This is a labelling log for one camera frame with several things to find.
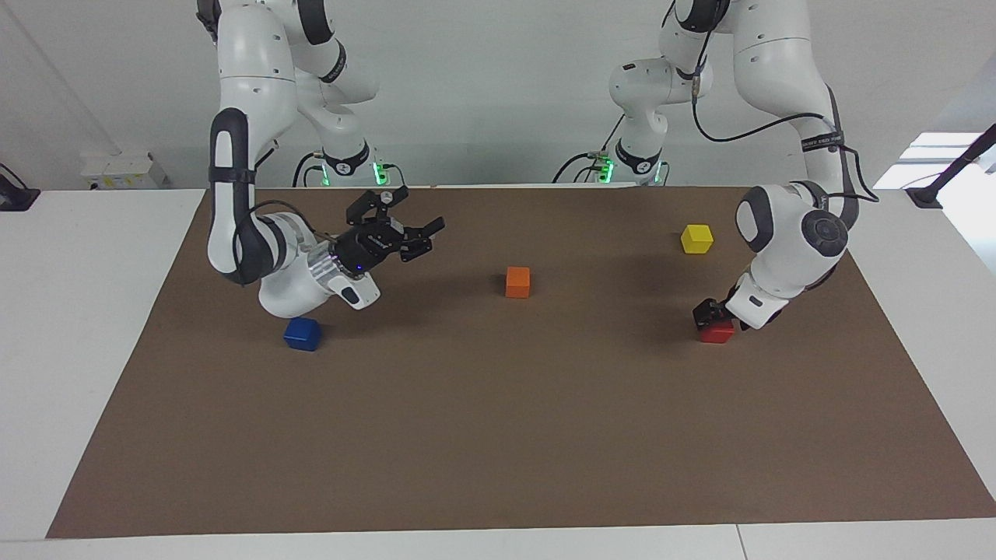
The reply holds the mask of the black clamp stand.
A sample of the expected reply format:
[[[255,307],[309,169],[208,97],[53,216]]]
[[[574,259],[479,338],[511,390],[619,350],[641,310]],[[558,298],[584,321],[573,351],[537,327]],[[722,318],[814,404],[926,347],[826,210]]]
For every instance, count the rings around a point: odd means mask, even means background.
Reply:
[[[970,164],[978,163],[979,160],[983,159],[994,146],[996,146],[996,123],[978,135],[978,138],[975,138],[975,141],[971,142],[971,145],[968,145],[968,148],[960,156],[957,156],[945,170],[937,174],[937,177],[927,187],[908,187],[904,188],[903,191],[919,208],[942,210],[944,207],[938,199],[940,191],[958,174],[967,169]]]
[[[0,212],[27,212],[40,196],[40,189],[26,182],[7,164],[0,162]]]

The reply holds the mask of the white power box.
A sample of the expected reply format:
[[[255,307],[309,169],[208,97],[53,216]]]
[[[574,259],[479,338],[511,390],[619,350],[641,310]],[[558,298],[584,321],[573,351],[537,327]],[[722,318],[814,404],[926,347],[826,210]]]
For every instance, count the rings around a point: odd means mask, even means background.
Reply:
[[[164,189],[171,185],[149,152],[86,157],[79,177],[89,189]]]

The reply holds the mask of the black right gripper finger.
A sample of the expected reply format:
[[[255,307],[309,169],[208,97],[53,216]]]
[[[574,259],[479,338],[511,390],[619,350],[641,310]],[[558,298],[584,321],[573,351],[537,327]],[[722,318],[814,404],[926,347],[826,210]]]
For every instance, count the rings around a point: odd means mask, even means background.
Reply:
[[[408,185],[402,185],[393,191],[367,189],[346,209],[346,223],[349,226],[359,226],[388,219],[389,209],[399,205],[408,197]]]
[[[434,235],[445,227],[446,223],[443,216],[438,216],[437,219],[431,220],[426,226],[417,228],[403,227],[402,245],[401,251],[399,251],[402,261],[410,262],[433,250]]]

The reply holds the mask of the brown table mat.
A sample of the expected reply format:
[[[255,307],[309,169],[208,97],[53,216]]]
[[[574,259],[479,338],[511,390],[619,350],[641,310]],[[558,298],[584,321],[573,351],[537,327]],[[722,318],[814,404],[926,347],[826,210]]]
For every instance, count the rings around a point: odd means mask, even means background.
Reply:
[[[752,257],[742,195],[413,191],[394,216],[443,216],[434,251],[374,270],[370,308],[310,313],[313,353],[211,268],[202,201],[47,535],[996,516],[850,256],[701,343],[693,307]]]

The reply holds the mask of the blue block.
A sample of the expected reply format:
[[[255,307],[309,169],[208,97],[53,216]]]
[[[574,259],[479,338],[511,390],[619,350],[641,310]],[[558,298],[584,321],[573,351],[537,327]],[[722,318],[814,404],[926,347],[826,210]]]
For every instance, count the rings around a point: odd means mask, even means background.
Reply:
[[[321,325],[317,320],[308,317],[296,317],[289,320],[284,330],[283,339],[289,348],[298,351],[314,352],[321,343]]]

